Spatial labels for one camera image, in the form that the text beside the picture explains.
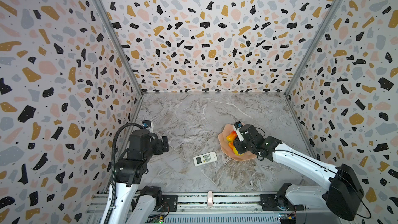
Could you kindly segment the red yellow fake mango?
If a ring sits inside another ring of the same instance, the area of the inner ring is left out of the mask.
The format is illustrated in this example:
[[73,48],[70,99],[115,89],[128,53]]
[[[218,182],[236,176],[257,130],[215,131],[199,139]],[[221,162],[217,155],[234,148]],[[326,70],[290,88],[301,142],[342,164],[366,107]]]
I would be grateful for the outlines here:
[[226,137],[228,142],[234,142],[237,139],[237,133],[235,131],[232,131],[227,137]]

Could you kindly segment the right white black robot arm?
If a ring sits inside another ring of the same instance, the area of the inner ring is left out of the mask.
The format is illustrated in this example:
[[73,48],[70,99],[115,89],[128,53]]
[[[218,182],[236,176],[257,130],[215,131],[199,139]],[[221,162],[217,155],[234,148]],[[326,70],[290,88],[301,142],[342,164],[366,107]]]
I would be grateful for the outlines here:
[[237,134],[233,141],[237,154],[250,152],[260,161],[283,164],[316,183],[316,186],[285,183],[271,201],[272,205],[286,211],[298,205],[327,208],[340,219],[355,219],[363,204],[364,191],[352,167],[318,161],[277,138],[260,134],[251,124],[238,121],[233,129]]

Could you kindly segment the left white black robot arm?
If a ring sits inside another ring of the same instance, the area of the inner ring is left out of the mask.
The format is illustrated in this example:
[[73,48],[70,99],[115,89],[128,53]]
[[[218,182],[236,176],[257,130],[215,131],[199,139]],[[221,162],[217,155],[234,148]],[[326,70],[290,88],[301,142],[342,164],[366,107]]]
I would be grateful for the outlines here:
[[135,130],[129,135],[129,146],[125,150],[127,157],[120,158],[111,168],[112,182],[102,224],[143,224],[150,213],[161,206],[161,188],[146,186],[141,191],[133,215],[127,218],[150,159],[166,152],[169,152],[169,139],[166,136],[159,138],[148,129]]

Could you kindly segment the yellow fake lemon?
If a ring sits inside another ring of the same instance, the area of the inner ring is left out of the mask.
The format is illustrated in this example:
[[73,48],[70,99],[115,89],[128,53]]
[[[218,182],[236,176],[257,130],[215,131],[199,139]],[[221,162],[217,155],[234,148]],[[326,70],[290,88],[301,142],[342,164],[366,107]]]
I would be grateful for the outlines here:
[[239,152],[237,151],[237,149],[236,149],[236,148],[233,148],[233,152],[234,152],[234,154],[235,154],[235,155],[237,155],[237,156],[241,156],[241,154],[239,154]]

